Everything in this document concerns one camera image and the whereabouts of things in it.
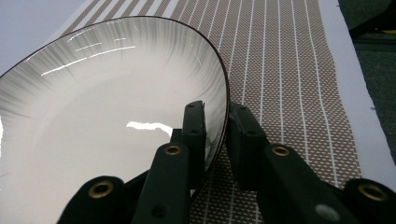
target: screw hole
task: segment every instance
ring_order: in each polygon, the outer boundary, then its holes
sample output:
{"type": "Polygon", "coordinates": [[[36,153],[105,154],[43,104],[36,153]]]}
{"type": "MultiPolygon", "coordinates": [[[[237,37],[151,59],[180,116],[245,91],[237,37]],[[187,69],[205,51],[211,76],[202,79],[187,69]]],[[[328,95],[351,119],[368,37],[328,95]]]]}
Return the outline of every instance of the screw hole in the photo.
{"type": "Polygon", "coordinates": [[[379,186],[374,184],[361,184],[358,186],[358,190],[365,197],[374,201],[384,202],[388,199],[388,194],[379,186]]]}
{"type": "Polygon", "coordinates": [[[181,152],[181,147],[170,146],[167,147],[164,151],[166,154],[173,156],[181,152]]]}
{"type": "Polygon", "coordinates": [[[110,181],[100,181],[90,188],[90,190],[88,191],[88,195],[90,195],[90,197],[94,199],[103,198],[106,197],[111,191],[113,191],[113,188],[114,186],[110,181]]]}
{"type": "Polygon", "coordinates": [[[285,147],[273,147],[272,152],[277,156],[286,157],[290,155],[290,151],[285,147]]]}
{"type": "Polygon", "coordinates": [[[163,218],[166,217],[167,212],[168,212],[167,207],[163,204],[159,204],[152,208],[151,215],[156,218],[163,218]]]}

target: white surface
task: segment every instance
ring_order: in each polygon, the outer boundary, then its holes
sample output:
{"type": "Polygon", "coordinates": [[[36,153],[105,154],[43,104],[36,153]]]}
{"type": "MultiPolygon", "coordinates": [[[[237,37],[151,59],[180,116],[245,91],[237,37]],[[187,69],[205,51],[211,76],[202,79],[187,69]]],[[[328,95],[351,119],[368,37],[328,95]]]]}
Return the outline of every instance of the white surface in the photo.
{"type": "Polygon", "coordinates": [[[319,0],[338,89],[350,121],[361,174],[396,191],[396,166],[375,113],[347,25],[337,0],[319,0]]]}
{"type": "Polygon", "coordinates": [[[204,38],[156,18],[102,22],[23,60],[0,81],[0,223],[55,223],[86,181],[145,172],[188,103],[205,103],[216,151],[225,79],[204,38]]]}

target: white line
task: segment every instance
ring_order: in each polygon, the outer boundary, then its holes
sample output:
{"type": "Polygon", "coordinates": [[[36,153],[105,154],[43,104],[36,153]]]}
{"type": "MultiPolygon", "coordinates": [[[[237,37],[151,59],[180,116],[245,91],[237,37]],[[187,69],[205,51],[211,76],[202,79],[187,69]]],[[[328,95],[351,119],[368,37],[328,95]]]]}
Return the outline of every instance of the white line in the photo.
{"type": "Polygon", "coordinates": [[[205,8],[204,8],[204,13],[202,14],[201,20],[199,21],[198,30],[201,28],[201,24],[202,24],[202,21],[204,20],[204,16],[205,16],[205,14],[206,14],[206,9],[207,9],[207,5],[208,5],[208,4],[209,4],[209,0],[206,0],[206,5],[205,5],[205,8]]]}
{"type": "Polygon", "coordinates": [[[216,14],[218,13],[219,2],[220,2],[220,0],[218,1],[218,4],[216,5],[215,14],[213,14],[212,22],[210,23],[210,29],[209,29],[209,34],[207,34],[207,38],[209,38],[210,34],[212,33],[213,22],[215,21],[216,14]]]}
{"type": "Polygon", "coordinates": [[[293,0],[291,1],[291,13],[293,16],[293,28],[294,28],[294,46],[296,48],[296,62],[297,62],[297,75],[298,75],[298,92],[300,98],[300,109],[301,109],[301,117],[303,119],[303,130],[304,130],[304,147],[305,147],[305,162],[309,165],[309,151],[308,151],[308,139],[306,136],[306,125],[305,125],[305,114],[304,114],[304,106],[303,106],[303,91],[301,87],[301,70],[300,70],[300,58],[299,51],[297,47],[297,30],[296,30],[296,20],[294,16],[294,4],[293,0]]]}
{"type": "Polygon", "coordinates": [[[219,42],[219,46],[218,46],[218,51],[220,51],[220,48],[221,48],[221,43],[222,43],[222,38],[223,38],[223,35],[224,35],[225,24],[227,23],[227,18],[228,18],[228,11],[230,10],[230,4],[231,4],[231,0],[228,1],[227,12],[225,13],[225,19],[224,19],[224,23],[223,23],[223,29],[221,31],[221,37],[220,37],[220,42],[219,42]]]}
{"type": "Polygon", "coordinates": [[[280,113],[280,143],[285,144],[283,131],[283,96],[282,96],[282,47],[280,45],[280,0],[277,1],[278,52],[279,52],[279,113],[280,113]]]}
{"type": "Polygon", "coordinates": [[[52,72],[55,72],[55,71],[59,71],[59,70],[61,70],[61,69],[64,69],[64,68],[66,68],[66,67],[72,65],[72,64],[79,63],[79,62],[84,61],[84,60],[86,60],[86,59],[87,59],[87,58],[78,59],[78,60],[73,61],[73,62],[71,62],[71,63],[68,63],[68,64],[62,65],[62,66],[60,66],[60,67],[54,68],[54,69],[52,69],[52,70],[49,70],[48,72],[45,72],[45,73],[41,74],[41,76],[43,77],[43,76],[45,76],[45,75],[47,75],[47,74],[49,74],[49,73],[52,73],[52,72]]]}
{"type": "Polygon", "coordinates": [[[177,2],[178,1],[175,1],[175,0],[170,1],[168,6],[166,7],[165,11],[163,12],[162,17],[171,18],[172,14],[175,11],[175,8],[177,6],[177,2]]]}
{"type": "Polygon", "coordinates": [[[183,10],[181,10],[180,16],[179,16],[178,19],[177,19],[178,21],[180,21],[181,16],[183,15],[184,10],[186,10],[186,7],[187,7],[187,5],[189,4],[189,2],[190,2],[190,0],[187,0],[186,5],[184,5],[183,10]]]}
{"type": "Polygon", "coordinates": [[[233,191],[231,193],[231,202],[230,202],[230,216],[228,219],[228,223],[233,223],[233,195],[235,193],[235,184],[233,184],[233,191]]]}
{"type": "Polygon", "coordinates": [[[251,11],[250,11],[250,27],[248,30],[248,41],[247,41],[247,59],[246,59],[246,64],[245,64],[245,76],[244,76],[244,88],[242,89],[242,101],[241,104],[243,105],[245,103],[245,90],[246,90],[246,85],[247,85],[247,77],[248,77],[248,59],[249,59],[249,53],[250,53],[250,38],[251,38],[251,27],[253,25],[253,13],[254,12],[254,0],[251,4],[251,11]]]}
{"type": "Polygon", "coordinates": [[[111,49],[111,50],[107,50],[107,51],[103,51],[103,52],[100,52],[100,53],[93,54],[92,56],[90,56],[90,58],[96,57],[96,56],[98,56],[98,55],[102,55],[102,54],[107,54],[107,53],[110,53],[110,52],[114,52],[114,51],[117,51],[117,50],[122,50],[122,49],[134,49],[134,48],[136,48],[136,47],[135,47],[135,46],[131,46],[131,47],[125,47],[125,48],[119,48],[119,49],[111,49]]]}
{"type": "Polygon", "coordinates": [[[197,5],[198,5],[198,1],[196,1],[196,2],[195,2],[194,9],[192,10],[192,13],[191,13],[191,15],[190,15],[189,22],[188,22],[187,24],[190,24],[190,22],[191,22],[191,19],[192,19],[192,16],[193,16],[193,15],[194,15],[194,13],[195,13],[195,9],[197,8],[197,5]]]}
{"type": "Polygon", "coordinates": [[[235,34],[233,35],[233,51],[231,53],[230,66],[228,67],[228,77],[231,76],[231,67],[233,66],[233,52],[235,51],[235,42],[236,42],[236,37],[238,35],[239,18],[241,18],[241,8],[242,8],[242,1],[240,1],[239,4],[238,20],[236,21],[235,34]]]}
{"type": "Polygon", "coordinates": [[[207,211],[209,209],[209,199],[210,199],[210,193],[212,191],[212,179],[213,179],[213,173],[210,175],[209,186],[207,187],[207,196],[206,196],[205,212],[204,212],[204,224],[206,223],[207,211]]]}
{"type": "Polygon", "coordinates": [[[265,7],[264,7],[264,27],[263,27],[263,34],[262,34],[262,99],[260,101],[260,125],[262,126],[262,102],[264,101],[264,76],[265,76],[265,36],[267,33],[265,29],[267,28],[267,1],[265,0],[265,7]]]}
{"type": "Polygon", "coordinates": [[[161,5],[162,0],[155,0],[151,7],[148,9],[148,12],[146,13],[146,16],[154,16],[155,12],[157,12],[158,8],[161,5]]]}
{"type": "Polygon", "coordinates": [[[94,29],[94,28],[92,27],[92,28],[90,28],[90,29],[83,30],[83,31],[79,32],[78,34],[73,35],[70,39],[67,40],[67,42],[70,42],[70,41],[72,41],[75,37],[77,37],[77,36],[79,36],[79,35],[82,35],[82,34],[84,34],[85,32],[90,31],[90,30],[93,30],[93,29],[94,29]]]}
{"type": "Polygon", "coordinates": [[[327,119],[326,109],[324,107],[322,95],[321,95],[320,77],[319,77],[319,69],[318,69],[318,58],[317,58],[317,53],[315,50],[314,40],[312,39],[311,24],[309,22],[309,14],[308,14],[308,6],[306,4],[306,0],[304,0],[304,2],[305,2],[305,12],[306,12],[307,25],[308,25],[309,39],[311,41],[312,51],[314,53],[314,59],[315,59],[315,68],[317,71],[318,95],[319,95],[320,107],[322,109],[323,117],[326,122],[327,135],[329,136],[329,148],[330,148],[330,156],[332,158],[332,173],[334,175],[334,185],[338,188],[338,180],[337,180],[337,173],[336,173],[336,169],[335,169],[335,160],[334,160],[334,152],[333,152],[333,148],[332,148],[332,136],[331,136],[331,132],[330,132],[330,124],[327,119]]]}
{"type": "Polygon", "coordinates": [[[30,56],[29,58],[27,58],[25,60],[25,62],[27,63],[31,58],[35,57],[37,55],[37,53],[41,52],[42,50],[46,49],[49,45],[47,45],[46,47],[44,47],[43,49],[40,49],[38,52],[34,53],[32,56],[30,56]]]}
{"type": "Polygon", "coordinates": [[[76,49],[75,51],[79,51],[79,50],[82,50],[82,49],[87,49],[87,48],[90,48],[90,47],[93,47],[93,46],[96,46],[96,45],[101,45],[101,44],[102,44],[102,43],[92,44],[92,45],[89,45],[89,46],[84,47],[84,48],[81,48],[81,49],[76,49]]]}

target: textured fabric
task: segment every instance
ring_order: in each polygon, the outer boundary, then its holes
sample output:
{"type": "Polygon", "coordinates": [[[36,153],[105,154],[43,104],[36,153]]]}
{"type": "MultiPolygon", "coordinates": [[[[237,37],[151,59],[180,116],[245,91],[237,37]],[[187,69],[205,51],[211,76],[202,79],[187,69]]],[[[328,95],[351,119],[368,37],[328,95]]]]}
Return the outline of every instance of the textured fabric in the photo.
{"type": "MultiPolygon", "coordinates": [[[[248,106],[272,143],[295,148],[338,188],[361,175],[353,134],[337,90],[317,1],[126,0],[107,19],[146,15],[182,21],[217,47],[231,99],[248,106]]],[[[100,18],[108,1],[92,1],[65,34],[100,18]],[[102,4],[96,11],[92,8],[102,4]]],[[[238,190],[223,149],[191,207],[191,223],[261,223],[255,193],[238,190]]]]}

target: brown textured mat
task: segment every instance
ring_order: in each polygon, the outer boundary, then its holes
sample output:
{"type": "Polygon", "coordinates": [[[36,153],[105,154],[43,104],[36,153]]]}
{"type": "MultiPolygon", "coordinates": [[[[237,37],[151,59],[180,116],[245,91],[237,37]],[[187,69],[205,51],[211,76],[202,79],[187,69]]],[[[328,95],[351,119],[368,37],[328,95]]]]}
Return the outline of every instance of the brown textured mat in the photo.
{"type": "MultiPolygon", "coordinates": [[[[146,15],[154,2],[122,1],[106,19],[118,11],[146,15]]],[[[99,22],[107,6],[92,1],[65,32],[87,16],[86,25],[99,22]],[[102,5],[90,14],[96,4],[102,5]]],[[[155,16],[170,10],[170,18],[195,27],[218,47],[232,101],[251,109],[272,143],[294,147],[336,187],[361,175],[317,1],[167,0],[156,6],[155,16]]],[[[191,208],[191,223],[224,222],[262,223],[254,192],[233,183],[225,150],[191,208]]]]}

